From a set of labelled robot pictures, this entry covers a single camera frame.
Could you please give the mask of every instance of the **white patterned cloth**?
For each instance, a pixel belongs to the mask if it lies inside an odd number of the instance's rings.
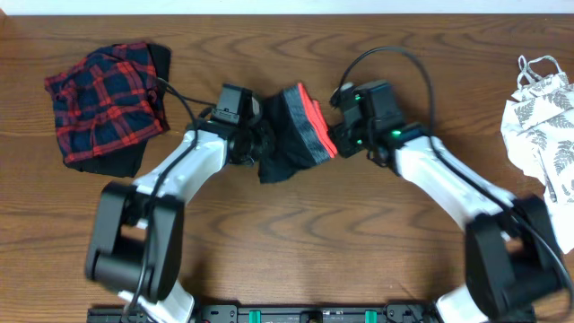
[[[544,78],[531,64],[552,61],[558,70]],[[544,200],[564,253],[574,248],[574,84],[553,57],[518,59],[518,89],[507,100],[500,131],[509,159],[546,186]],[[522,78],[529,85],[521,85]]]

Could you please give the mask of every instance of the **camera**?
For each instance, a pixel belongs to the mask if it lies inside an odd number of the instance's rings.
[[[348,158],[367,149],[370,159],[384,166],[388,158],[386,138],[399,137],[406,125],[391,84],[384,80],[361,86],[346,83],[330,102],[343,114],[343,122],[329,129],[339,154]]]

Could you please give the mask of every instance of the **wood grain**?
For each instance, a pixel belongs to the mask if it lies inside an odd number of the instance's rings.
[[[94,49],[141,39],[167,45],[173,85],[205,100],[216,100],[223,82],[268,96],[303,81],[335,123],[327,101],[347,65],[366,49],[404,46],[434,79],[445,144],[485,178],[525,196],[543,188],[508,161],[499,130],[505,100],[516,89],[519,55],[553,55],[574,71],[573,22],[568,15],[6,17],[0,321],[81,322],[91,304],[118,303],[83,276],[99,194],[112,178],[62,165],[43,89],[44,77]],[[422,81],[405,59],[370,57],[351,76],[356,83],[381,77],[396,86],[411,120],[427,120]],[[173,130],[148,144],[141,174],[178,145],[187,123],[173,98],[166,106]],[[265,186],[256,169],[228,167],[187,208],[184,244],[186,288],[244,304],[431,300],[463,282],[454,222],[420,189],[362,155]],[[567,262],[574,269],[574,258]],[[552,299],[540,311],[563,305]]]

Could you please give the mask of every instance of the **green clip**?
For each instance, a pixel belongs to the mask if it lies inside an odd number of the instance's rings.
[[[377,312],[375,310],[365,310],[365,323],[377,323]]]
[[[259,310],[251,310],[249,312],[249,323],[261,323],[261,312]]]

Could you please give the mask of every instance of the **black cloth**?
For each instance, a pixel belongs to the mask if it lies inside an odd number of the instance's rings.
[[[74,161],[65,166],[94,174],[110,175],[115,177],[134,177],[142,165],[147,141],[132,144],[128,147],[107,153],[102,156],[83,161]]]
[[[289,179],[335,157],[336,149],[326,135],[326,124],[302,84],[263,101],[263,120],[274,131],[274,151],[259,161],[259,181]]]

